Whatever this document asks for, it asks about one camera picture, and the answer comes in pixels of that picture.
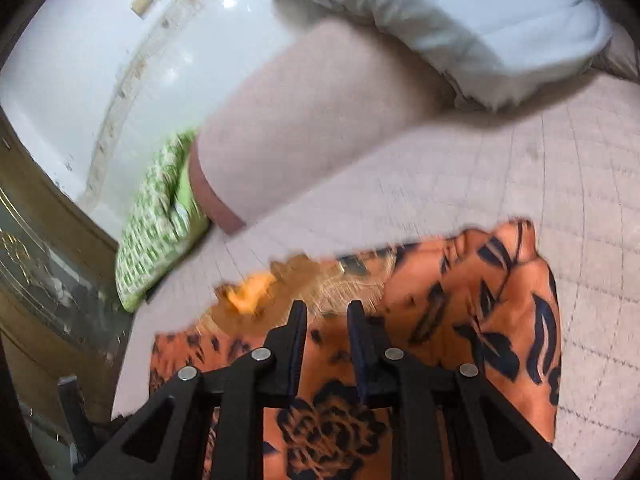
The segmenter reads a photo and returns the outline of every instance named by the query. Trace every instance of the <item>green checkered fabric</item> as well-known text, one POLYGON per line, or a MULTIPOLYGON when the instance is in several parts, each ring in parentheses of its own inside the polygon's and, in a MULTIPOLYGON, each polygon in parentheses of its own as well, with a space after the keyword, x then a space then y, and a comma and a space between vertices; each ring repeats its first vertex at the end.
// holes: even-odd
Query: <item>green checkered fabric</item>
POLYGON ((116 286, 126 310, 191 249, 209 219, 196 204, 188 175, 195 132, 169 139, 154 155, 122 232, 116 255, 116 286))

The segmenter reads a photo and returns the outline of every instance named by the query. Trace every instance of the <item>pillow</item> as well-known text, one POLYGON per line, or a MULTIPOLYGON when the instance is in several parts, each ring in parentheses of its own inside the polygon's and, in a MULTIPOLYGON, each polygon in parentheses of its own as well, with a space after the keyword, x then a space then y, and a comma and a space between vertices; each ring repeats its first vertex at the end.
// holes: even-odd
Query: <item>pillow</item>
POLYGON ((209 225, 191 192, 188 153, 195 132, 169 139, 154 155, 116 254, 116 287, 133 312, 142 297, 191 249, 209 225))
POLYGON ((312 0, 373 22, 493 110, 586 69, 610 38, 594 0, 312 0))

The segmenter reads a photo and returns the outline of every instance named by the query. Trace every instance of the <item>white pillow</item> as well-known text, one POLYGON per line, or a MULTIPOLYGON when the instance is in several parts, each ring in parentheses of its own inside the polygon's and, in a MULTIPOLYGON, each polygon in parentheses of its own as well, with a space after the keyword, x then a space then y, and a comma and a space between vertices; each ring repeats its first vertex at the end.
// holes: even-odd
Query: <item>white pillow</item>
POLYGON ((582 72, 609 41, 594 0, 312 0, 397 36, 487 108, 582 72))

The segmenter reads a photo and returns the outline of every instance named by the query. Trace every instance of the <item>orange garment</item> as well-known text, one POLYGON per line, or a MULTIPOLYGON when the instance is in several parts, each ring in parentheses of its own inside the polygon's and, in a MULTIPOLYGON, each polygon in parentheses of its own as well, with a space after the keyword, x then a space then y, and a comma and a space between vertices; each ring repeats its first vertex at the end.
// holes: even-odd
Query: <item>orange garment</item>
MULTIPOLYGON (((289 408, 265 410, 266 479, 390 478, 388 410, 361 406, 354 387, 345 316, 351 300, 362 300, 367 314, 384 323, 393 345, 425 364, 454 369, 474 362, 553 440, 561 325, 554 277, 536 252, 530 221, 325 262, 296 256, 271 264, 271 273, 276 279, 253 319, 225 306, 223 285, 220 301, 198 324, 156 336, 150 372, 154 391, 185 365, 202 371, 227 366, 286 320, 292 300, 305 301, 308 330, 298 397, 289 408)), ((215 431, 214 416, 205 478, 215 431)))

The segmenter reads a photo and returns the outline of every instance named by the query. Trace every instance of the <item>green pillow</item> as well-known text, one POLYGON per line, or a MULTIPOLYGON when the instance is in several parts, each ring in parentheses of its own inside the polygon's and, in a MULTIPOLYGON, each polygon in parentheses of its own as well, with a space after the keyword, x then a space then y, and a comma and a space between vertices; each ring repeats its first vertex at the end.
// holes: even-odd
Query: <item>green pillow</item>
POLYGON ((154 155, 122 232, 116 286, 134 312, 145 293, 191 249, 209 219, 189 183, 189 150, 195 131, 173 136, 154 155))

